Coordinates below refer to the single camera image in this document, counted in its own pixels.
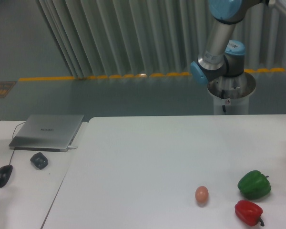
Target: green bell pepper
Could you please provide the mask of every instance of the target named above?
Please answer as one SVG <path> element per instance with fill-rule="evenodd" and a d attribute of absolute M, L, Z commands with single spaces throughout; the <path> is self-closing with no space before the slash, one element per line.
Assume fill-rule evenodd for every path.
<path fill-rule="evenodd" d="M 267 177 L 261 174 L 260 171 L 253 170 L 241 178 L 237 187 L 245 198 L 249 200 L 259 199 L 267 195 L 271 190 Z"/>

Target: yellow floor stripe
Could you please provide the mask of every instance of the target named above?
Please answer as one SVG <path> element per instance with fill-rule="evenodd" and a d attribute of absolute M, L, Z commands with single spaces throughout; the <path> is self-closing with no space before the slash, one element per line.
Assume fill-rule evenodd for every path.
<path fill-rule="evenodd" d="M 20 78 L 18 81 L 74 80 L 73 76 Z"/>
<path fill-rule="evenodd" d="M 278 73 L 278 72 L 286 72 L 285 68 L 272 68 L 272 69 L 267 69 L 267 68 L 260 68 L 257 70 L 253 69 L 245 69 L 246 73 Z M 172 77 L 177 77 L 177 76 L 191 76 L 189 72 L 182 72 L 182 73 L 168 73 L 168 74 L 162 74 L 162 73 L 153 73 L 150 75 L 150 77 L 167 77 L 167 76 L 172 76 Z M 142 77 L 147 77 L 146 74 L 127 74 L 124 76 L 121 75 L 99 75 L 99 76 L 88 76 L 84 79 L 80 80 L 97 80 L 97 79 L 124 79 L 124 78 L 142 78 Z M 61 76 L 61 77 L 32 77 L 32 78 L 20 78 L 18 81 L 46 81 L 46 80 L 75 80 L 76 78 L 73 76 Z"/>

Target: laptop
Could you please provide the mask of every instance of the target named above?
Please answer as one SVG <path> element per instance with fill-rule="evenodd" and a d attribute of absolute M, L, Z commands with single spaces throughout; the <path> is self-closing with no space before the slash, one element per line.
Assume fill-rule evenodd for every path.
<path fill-rule="evenodd" d="M 33 114 L 10 143 L 11 149 L 67 152 L 83 115 Z"/>

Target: red bell pepper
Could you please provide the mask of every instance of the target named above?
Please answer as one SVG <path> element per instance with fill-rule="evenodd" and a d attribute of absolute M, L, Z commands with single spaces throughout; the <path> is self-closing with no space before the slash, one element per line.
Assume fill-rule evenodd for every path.
<path fill-rule="evenodd" d="M 261 215 L 263 210 L 248 200 L 240 200 L 235 205 L 235 213 L 236 215 L 247 225 L 255 226 L 259 222 L 261 222 L 261 226 L 264 226 L 264 222 L 261 219 Z"/>

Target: blue joint cap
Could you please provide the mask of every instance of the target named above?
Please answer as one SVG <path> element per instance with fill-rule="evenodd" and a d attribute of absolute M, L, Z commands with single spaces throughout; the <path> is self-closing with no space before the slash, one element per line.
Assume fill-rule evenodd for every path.
<path fill-rule="evenodd" d="M 208 79 L 206 78 L 205 74 L 203 71 L 200 69 L 198 64 L 196 62 L 191 63 L 191 73 L 194 79 L 199 83 L 199 84 L 208 84 Z"/>
<path fill-rule="evenodd" d="M 242 6 L 244 0 L 209 0 L 212 15 L 219 20 L 232 18 Z"/>
<path fill-rule="evenodd" d="M 244 56 L 246 53 L 245 46 L 239 41 L 230 40 L 225 49 L 225 53 L 234 56 Z"/>

